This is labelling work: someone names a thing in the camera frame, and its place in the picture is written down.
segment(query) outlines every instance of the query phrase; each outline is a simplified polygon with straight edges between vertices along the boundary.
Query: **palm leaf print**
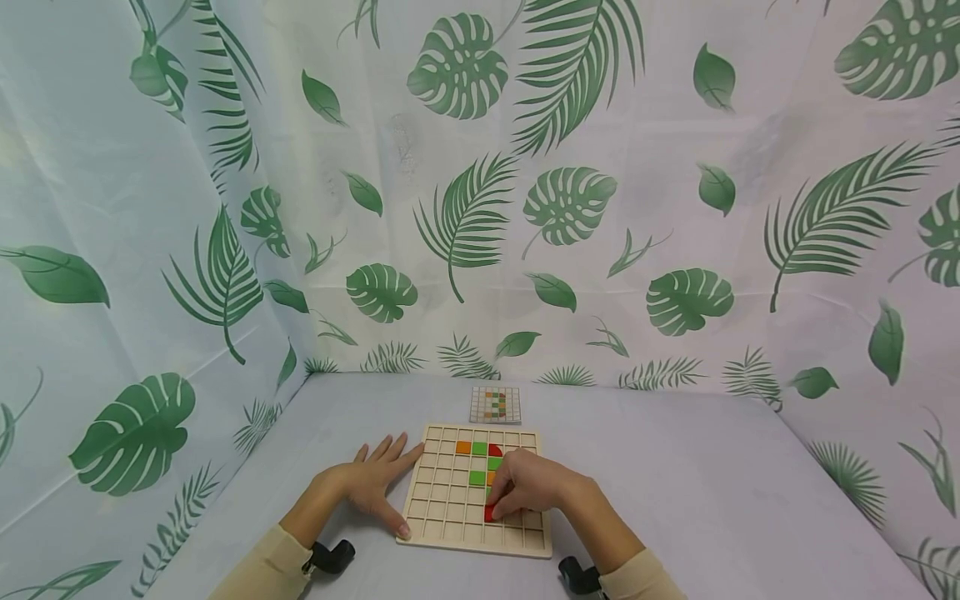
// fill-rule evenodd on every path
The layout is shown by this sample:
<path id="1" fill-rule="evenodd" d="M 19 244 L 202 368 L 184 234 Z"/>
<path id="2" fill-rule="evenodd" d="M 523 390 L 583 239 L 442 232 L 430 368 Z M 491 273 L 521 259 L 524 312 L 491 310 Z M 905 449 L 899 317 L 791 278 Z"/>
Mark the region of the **palm leaf print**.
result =
<path id="1" fill-rule="evenodd" d="M 643 67 L 643 29 L 633 0 L 533 0 L 525 10 L 530 16 L 524 23 L 532 26 L 528 34 L 545 36 L 522 50 L 549 52 L 524 62 L 529 68 L 517 77 L 538 95 L 518 102 L 530 109 L 517 121 L 532 119 L 533 123 L 515 134 L 516 154 L 532 151 L 535 155 L 544 145 L 549 152 L 587 119 L 608 74 L 610 105 L 621 44 L 627 47 L 636 82 L 637 54 Z"/>
<path id="2" fill-rule="evenodd" d="M 773 365 L 763 359 L 763 348 L 743 354 L 742 361 L 727 361 L 723 370 L 727 394 L 761 399 L 775 412 L 783 410 L 780 399 L 780 384 L 774 377 Z"/>
<path id="3" fill-rule="evenodd" d="M 516 172 L 514 156 L 485 156 L 450 182 L 444 199 L 438 204 L 437 190 L 433 193 L 433 218 L 427 216 L 420 204 L 420 214 L 414 209 L 417 229 L 427 248 L 446 262 L 450 288 L 460 303 L 464 303 L 453 280 L 453 268 L 475 268 L 500 262 L 498 242 L 500 231 L 509 222 L 497 209 L 509 204 L 503 195 L 513 190 L 506 181 Z"/>
<path id="4" fill-rule="evenodd" d="M 240 355 L 230 340 L 230 328 L 247 316 L 261 300 L 263 289 L 256 280 L 256 273 L 247 258 L 247 253 L 237 240 L 236 231 L 227 216 L 227 208 L 220 207 L 217 219 L 213 222 L 210 239 L 206 251 L 206 271 L 200 255 L 200 229 L 193 236 L 194 266 L 196 277 L 200 282 L 200 290 L 190 283 L 177 261 L 170 257 L 174 265 L 177 279 L 188 298 L 175 286 L 167 274 L 163 280 L 167 288 L 174 295 L 174 299 L 191 317 L 209 325 L 221 327 L 224 331 L 224 340 L 230 354 L 241 365 L 247 360 Z"/>
<path id="5" fill-rule="evenodd" d="M 697 385 L 697 379 L 706 377 L 695 370 L 703 361 L 697 358 L 668 358 L 656 363 L 634 367 L 620 375 L 617 387 L 638 392 L 653 392 L 663 388 L 679 388 L 682 385 Z"/>
<path id="6" fill-rule="evenodd" d="M 548 383 L 550 385 L 571 385 L 571 386 L 592 386 L 593 373 L 586 367 L 580 365 L 570 365 L 569 367 L 557 367 L 544 373 L 537 379 L 537 383 Z"/>
<path id="7" fill-rule="evenodd" d="M 913 188 L 903 187 L 898 181 L 926 175 L 931 165 L 924 161 L 940 154 L 920 145 L 900 152 L 902 145 L 889 151 L 881 148 L 840 167 L 818 181 L 802 200 L 801 187 L 782 220 L 780 201 L 773 218 L 767 208 L 763 245 L 778 270 L 770 312 L 777 312 L 783 276 L 851 276 L 860 266 L 859 252 L 873 249 L 864 240 L 890 229 L 890 223 L 874 205 L 906 206 L 893 195 Z"/>
<path id="8" fill-rule="evenodd" d="M 398 373 L 422 369 L 426 361 L 414 356 L 416 351 L 417 347 L 413 344 L 379 344 L 367 353 L 367 360 L 360 365 L 360 372 Z"/>
<path id="9" fill-rule="evenodd" d="M 220 485 L 210 473 L 210 465 L 203 467 L 180 488 L 174 499 L 173 510 L 167 512 L 167 521 L 156 526 L 156 542 L 147 544 L 140 566 L 140 576 L 130 586 L 135 598 L 143 598 L 156 583 L 180 549 L 190 538 L 193 528 L 200 522 L 206 510 L 207 500 Z"/>
<path id="10" fill-rule="evenodd" d="M 465 335 L 457 340 L 457 334 L 453 334 L 453 346 L 437 346 L 437 355 L 440 356 L 440 364 L 450 371 L 454 377 L 466 377 L 469 379 L 499 379 L 500 371 L 493 368 L 493 365 L 484 360 L 480 355 L 480 350 L 470 343 Z"/>
<path id="11" fill-rule="evenodd" d="M 876 482 L 879 475 L 867 461 L 857 456 L 845 444 L 814 442 L 807 449 L 830 479 L 847 495 L 853 506 L 863 513 L 874 527 L 883 527 L 883 501 L 887 496 L 883 494 L 883 487 Z"/>

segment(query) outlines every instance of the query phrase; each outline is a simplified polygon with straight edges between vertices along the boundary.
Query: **monstera leaf print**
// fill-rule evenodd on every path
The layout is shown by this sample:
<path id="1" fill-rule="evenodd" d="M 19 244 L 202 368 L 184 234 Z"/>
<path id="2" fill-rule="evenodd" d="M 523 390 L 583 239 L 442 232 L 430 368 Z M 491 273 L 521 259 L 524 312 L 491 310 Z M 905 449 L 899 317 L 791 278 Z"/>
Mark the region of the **monstera leaf print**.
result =
<path id="1" fill-rule="evenodd" d="M 437 114 L 479 119 L 507 82 L 507 63 L 492 46 L 493 27 L 479 14 L 441 17 L 423 41 L 407 89 Z"/>
<path id="2" fill-rule="evenodd" d="M 179 425 L 196 401 L 190 382 L 174 372 L 151 375 L 126 388 L 70 454 L 80 482 L 112 496 L 152 486 L 186 444 L 186 429 Z"/>
<path id="3" fill-rule="evenodd" d="M 958 56 L 960 3 L 887 0 L 833 70 L 853 94 L 907 100 L 953 79 Z"/>
<path id="4" fill-rule="evenodd" d="M 564 167 L 547 171 L 527 192 L 523 214 L 540 228 L 523 249 L 521 260 L 542 236 L 553 246 L 568 246 L 586 240 L 600 227 L 603 211 L 613 193 L 616 180 L 588 167 Z"/>

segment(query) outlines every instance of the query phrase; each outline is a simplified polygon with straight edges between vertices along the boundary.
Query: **green leaf print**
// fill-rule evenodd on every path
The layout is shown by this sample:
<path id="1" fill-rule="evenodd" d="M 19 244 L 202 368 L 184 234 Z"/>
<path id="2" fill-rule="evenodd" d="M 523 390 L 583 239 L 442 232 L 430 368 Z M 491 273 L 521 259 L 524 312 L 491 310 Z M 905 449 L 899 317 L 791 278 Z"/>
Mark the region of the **green leaf print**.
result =
<path id="1" fill-rule="evenodd" d="M 788 385 L 797 388 L 801 396 L 811 400 L 826 394 L 830 388 L 840 389 L 833 375 L 823 367 L 801 370 Z"/>
<path id="2" fill-rule="evenodd" d="M 900 322 L 900 313 L 883 299 L 880 300 L 880 318 L 870 334 L 867 353 L 870 354 L 870 362 L 887 376 L 890 385 L 896 384 L 903 358 L 903 324 Z"/>
<path id="3" fill-rule="evenodd" d="M 630 358 L 630 352 L 628 352 L 627 347 L 623 345 L 623 342 L 620 340 L 620 336 L 618 336 L 617 334 L 607 329 L 607 324 L 603 322 L 603 319 L 595 315 L 593 318 L 600 322 L 600 328 L 597 329 L 597 331 L 606 335 L 607 339 L 601 340 L 599 342 L 587 342 L 587 346 L 599 346 L 601 348 L 609 348 L 614 352 L 616 352 L 617 354 L 619 354 L 620 356 L 623 356 L 625 358 Z"/>
<path id="4" fill-rule="evenodd" d="M 568 246 L 588 239 L 600 227 L 607 202 L 616 192 L 616 180 L 588 167 L 564 167 L 547 171 L 527 192 L 523 214 L 540 228 L 520 260 L 538 236 L 547 244 Z"/>
<path id="5" fill-rule="evenodd" d="M 70 454 L 80 482 L 112 496 L 151 487 L 186 444 L 186 429 L 178 425 L 195 404 L 190 382 L 174 372 L 150 375 L 127 387 Z"/>
<path id="6" fill-rule="evenodd" d="M 623 390 L 654 392 L 664 388 L 679 388 L 682 385 L 697 385 L 697 379 L 706 377 L 695 370 L 703 361 L 698 358 L 668 358 L 656 363 L 634 367 L 620 375 L 617 387 Z"/>
<path id="7" fill-rule="evenodd" d="M 874 473 L 867 461 L 857 456 L 845 444 L 810 444 L 807 449 L 813 458 L 827 472 L 830 479 L 847 495 L 875 528 L 883 527 L 883 502 L 887 496 L 883 487 L 877 483 L 879 475 Z"/>
<path id="8" fill-rule="evenodd" d="M 160 574 L 173 560 L 206 511 L 210 496 L 220 485 L 210 474 L 210 465 L 190 475 L 174 498 L 172 510 L 167 511 L 167 520 L 156 526 L 156 542 L 148 542 L 147 550 L 140 559 L 140 576 L 130 586 L 134 598 L 143 598 L 156 583 Z"/>
<path id="9" fill-rule="evenodd" d="M 479 119 L 507 82 L 507 63 L 492 47 L 493 27 L 483 16 L 443 16 L 423 41 L 407 89 L 437 114 Z"/>
<path id="10" fill-rule="evenodd" d="M 110 308 L 110 296 L 104 281 L 76 254 L 49 246 L 0 247 L 0 258 L 19 269 L 27 287 L 48 302 L 101 302 Z"/>
<path id="11" fill-rule="evenodd" d="M 453 279 L 453 268 L 487 267 L 500 262 L 500 231 L 510 220 L 498 208 L 510 203 L 503 195 L 514 189 L 506 182 L 516 172 L 512 168 L 515 162 L 513 156 L 500 155 L 490 162 L 486 156 L 474 161 L 446 187 L 439 206 L 434 190 L 432 219 L 423 210 L 423 204 L 419 215 L 414 209 L 420 237 L 432 253 L 446 262 L 450 288 L 461 304 L 465 301 Z"/>
<path id="12" fill-rule="evenodd" d="M 407 373 L 422 369 L 427 361 L 415 356 L 416 351 L 417 347 L 412 344 L 378 344 L 367 353 L 367 360 L 360 365 L 360 372 Z"/>
<path id="13" fill-rule="evenodd" d="M 704 44 L 693 63 L 693 88 L 708 107 L 733 112 L 730 97 L 735 86 L 733 65 L 712 54 Z"/>
<path id="14" fill-rule="evenodd" d="M 270 297 L 273 298 L 277 304 L 289 306 L 304 315 L 310 312 L 310 308 L 306 305 L 306 296 L 303 295 L 303 292 L 282 279 L 265 281 L 263 289 L 270 292 Z"/>
<path id="15" fill-rule="evenodd" d="M 389 265 L 360 267 L 347 276 L 347 293 L 360 312 L 383 324 L 403 318 L 402 306 L 417 302 L 417 286 Z"/>
<path id="16" fill-rule="evenodd" d="M 774 366 L 763 359 L 763 348 L 743 354 L 742 361 L 729 360 L 724 367 L 724 385 L 731 396 L 754 397 L 763 400 L 774 412 L 783 410 L 780 384 L 774 377 Z"/>
<path id="17" fill-rule="evenodd" d="M 322 116 L 327 123 L 349 127 L 340 116 L 340 101 L 329 85 L 313 79 L 306 74 L 305 69 L 300 75 L 300 84 L 303 87 L 303 96 L 314 112 Z"/>
<path id="18" fill-rule="evenodd" d="M 955 0 L 887 0 L 833 70 L 858 96 L 919 98 L 957 74 L 958 19 Z"/>
<path id="19" fill-rule="evenodd" d="M 733 307 L 730 283 L 713 271 L 674 271 L 650 282 L 647 314 L 650 323 L 668 336 L 703 329 L 704 317 L 723 317 Z"/>
<path id="20" fill-rule="evenodd" d="M 623 253 L 620 254 L 620 257 L 617 258 L 616 261 L 614 261 L 610 266 L 610 270 L 607 272 L 607 279 L 632 267 L 635 262 L 637 262 L 640 258 L 643 258 L 647 251 L 667 241 L 670 239 L 671 235 L 673 235 L 673 229 L 670 229 L 670 232 L 667 233 L 667 236 L 656 244 L 654 244 L 654 236 L 651 235 L 649 238 L 647 238 L 647 243 L 643 245 L 643 248 L 634 252 L 634 237 L 630 234 L 630 229 L 627 228 L 627 244 L 623 247 Z"/>
<path id="21" fill-rule="evenodd" d="M 261 300 L 263 290 L 256 280 L 256 273 L 247 258 L 247 254 L 237 240 L 236 231 L 227 216 L 227 208 L 220 207 L 217 218 L 210 231 L 210 239 L 206 251 L 206 272 L 200 256 L 200 229 L 193 236 L 194 266 L 197 270 L 197 280 L 201 290 L 198 292 L 189 279 L 180 270 L 177 261 L 170 257 L 174 265 L 177 279 L 186 291 L 186 299 L 177 287 L 170 281 L 167 274 L 163 280 L 173 294 L 174 299 L 191 317 L 209 325 L 221 327 L 224 331 L 224 341 L 230 354 L 241 365 L 247 360 L 237 352 L 230 340 L 230 328 L 247 316 Z"/>
<path id="22" fill-rule="evenodd" d="M 265 402 L 261 404 L 256 399 L 254 399 L 253 407 L 250 410 L 247 410 L 247 407 L 244 406 L 243 414 L 247 418 L 247 424 L 233 434 L 233 445 L 237 452 L 245 457 L 250 456 L 270 433 L 271 427 L 274 426 L 282 413 L 283 407 L 279 404 L 268 406 Z"/>
<path id="23" fill-rule="evenodd" d="M 913 191 L 903 187 L 909 178 L 926 175 L 924 161 L 940 154 L 913 146 L 898 154 L 903 144 L 885 148 L 836 169 L 817 182 L 801 200 L 801 187 L 789 211 L 780 220 L 780 201 L 770 218 L 767 208 L 763 246 L 777 267 L 770 312 L 777 312 L 780 282 L 785 275 L 833 273 L 851 276 L 860 266 L 858 252 L 870 251 L 865 243 L 890 229 L 874 206 L 906 206 L 893 194 Z"/>
<path id="24" fill-rule="evenodd" d="M 736 199 L 736 185 L 720 167 L 698 162 L 697 168 L 700 169 L 700 200 L 726 217 L 733 208 L 733 200 Z"/>
<path id="25" fill-rule="evenodd" d="M 277 210 L 280 194 L 269 185 L 254 189 L 243 202 L 240 212 L 240 227 L 250 235 L 266 240 L 267 248 L 278 258 L 290 256 L 287 236 Z"/>
<path id="26" fill-rule="evenodd" d="M 31 592 L 27 600 L 35 600 L 35 598 L 41 597 L 44 599 L 49 597 L 55 598 L 55 600 L 70 600 L 70 598 L 107 577 L 120 563 L 120 561 L 104 561 L 102 563 L 85 564 L 51 579 L 42 586 L 30 586 L 9 591 L 0 596 L 0 600 L 25 592 Z M 50 592 L 50 596 L 44 595 L 47 592 Z"/>
<path id="27" fill-rule="evenodd" d="M 453 377 L 466 377 L 469 379 L 499 379 L 500 371 L 493 368 L 493 365 L 484 360 L 480 355 L 480 350 L 470 344 L 470 340 L 465 335 L 457 340 L 457 334 L 453 334 L 453 346 L 437 346 L 437 355 L 440 356 L 440 364 L 444 369 L 450 371 Z"/>
<path id="28" fill-rule="evenodd" d="M 521 356 L 526 354 L 534 344 L 540 334 L 536 331 L 517 331 L 503 338 L 503 341 L 496 347 L 497 360 L 504 356 Z"/>
<path id="29" fill-rule="evenodd" d="M 544 373 L 536 383 L 546 383 L 549 385 L 569 385 L 589 387 L 593 383 L 593 373 L 581 365 L 570 365 L 569 367 L 557 367 Z"/>
<path id="30" fill-rule="evenodd" d="M 953 469 L 950 468 L 950 456 L 947 453 L 947 449 L 944 447 L 944 427 L 940 424 L 940 420 L 937 419 L 937 416 L 930 409 L 924 407 L 926 412 L 930 413 L 930 416 L 933 417 L 934 422 L 937 423 L 937 435 L 933 435 L 928 430 L 924 430 L 926 436 L 933 442 L 933 446 L 936 448 L 937 453 L 934 455 L 933 460 L 929 460 L 923 454 L 913 447 L 899 442 L 900 447 L 906 450 L 907 454 L 912 456 L 921 467 L 926 470 L 926 474 L 930 477 L 930 481 L 933 482 L 933 489 L 937 493 L 937 497 L 940 498 L 940 502 L 943 503 L 944 507 L 950 511 L 950 514 L 953 518 L 957 517 L 957 505 L 956 505 L 956 496 L 954 495 L 953 487 Z"/>
<path id="31" fill-rule="evenodd" d="M 577 296 L 566 281 L 548 273 L 527 273 L 526 275 L 533 279 L 534 289 L 541 300 L 551 306 L 569 308 L 571 313 L 577 312 Z"/>
<path id="32" fill-rule="evenodd" d="M 937 199 L 920 217 L 920 239 L 930 248 L 912 259 L 887 279 L 894 278 L 904 269 L 926 258 L 926 276 L 934 283 L 946 287 L 960 286 L 960 185 Z"/>
<path id="33" fill-rule="evenodd" d="M 534 88 L 517 102 L 529 107 L 516 120 L 533 123 L 514 135 L 515 154 L 545 151 L 564 141 L 583 123 L 606 86 L 610 74 L 613 100 L 620 68 L 620 47 L 626 46 L 636 82 L 636 59 L 643 67 L 643 28 L 632 0 L 532 0 L 525 8 L 537 41 L 521 48 L 536 58 L 517 79 Z"/>
<path id="34" fill-rule="evenodd" d="M 350 196 L 353 197 L 353 200 L 357 203 L 376 213 L 376 216 L 383 216 L 383 200 L 380 198 L 380 192 L 376 191 L 376 188 L 370 185 L 370 182 L 363 179 L 356 173 L 350 173 L 348 171 L 341 171 L 344 174 L 344 177 L 347 178 L 347 183 L 350 187 Z"/>

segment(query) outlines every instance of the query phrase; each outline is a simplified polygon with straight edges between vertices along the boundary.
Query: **leaf print curtain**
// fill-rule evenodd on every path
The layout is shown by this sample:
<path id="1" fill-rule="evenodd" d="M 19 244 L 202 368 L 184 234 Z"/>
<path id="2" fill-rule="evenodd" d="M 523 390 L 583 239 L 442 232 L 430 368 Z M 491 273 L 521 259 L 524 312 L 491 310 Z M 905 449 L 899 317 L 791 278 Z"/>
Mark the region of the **leaf print curtain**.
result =
<path id="1" fill-rule="evenodd" d="M 145 595 L 305 377 L 429 372 L 762 402 L 956 598 L 958 52 L 952 0 L 10 0 L 0 597 Z"/>

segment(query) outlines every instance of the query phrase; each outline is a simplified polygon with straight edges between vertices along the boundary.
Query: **monstera leaf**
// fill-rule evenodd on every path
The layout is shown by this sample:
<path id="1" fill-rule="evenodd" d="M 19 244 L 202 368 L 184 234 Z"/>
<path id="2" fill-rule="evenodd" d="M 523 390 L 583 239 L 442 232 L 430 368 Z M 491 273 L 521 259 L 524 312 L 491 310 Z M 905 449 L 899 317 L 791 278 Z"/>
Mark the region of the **monstera leaf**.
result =
<path id="1" fill-rule="evenodd" d="M 178 427 L 193 412 L 190 383 L 174 372 L 131 385 L 100 413 L 70 455 L 81 483 L 112 496 L 146 490 L 186 444 Z"/>
<path id="2" fill-rule="evenodd" d="M 523 214 L 540 230 L 520 259 L 527 257 L 538 235 L 553 246 L 568 246 L 589 238 L 600 226 L 614 192 L 614 178 L 588 167 L 564 167 L 539 176 L 537 184 L 527 192 Z"/>
<path id="3" fill-rule="evenodd" d="M 887 0 L 833 62 L 851 93 L 906 100 L 952 79 L 960 53 L 956 0 Z"/>
<path id="4" fill-rule="evenodd" d="M 507 63 L 492 46 L 493 27 L 479 14 L 441 17 L 423 41 L 407 89 L 437 114 L 479 119 L 507 82 Z"/>
<path id="5" fill-rule="evenodd" d="M 722 317 L 733 306 L 730 283 L 713 271 L 674 271 L 650 282 L 647 313 L 663 335 L 703 329 L 704 317 Z"/>

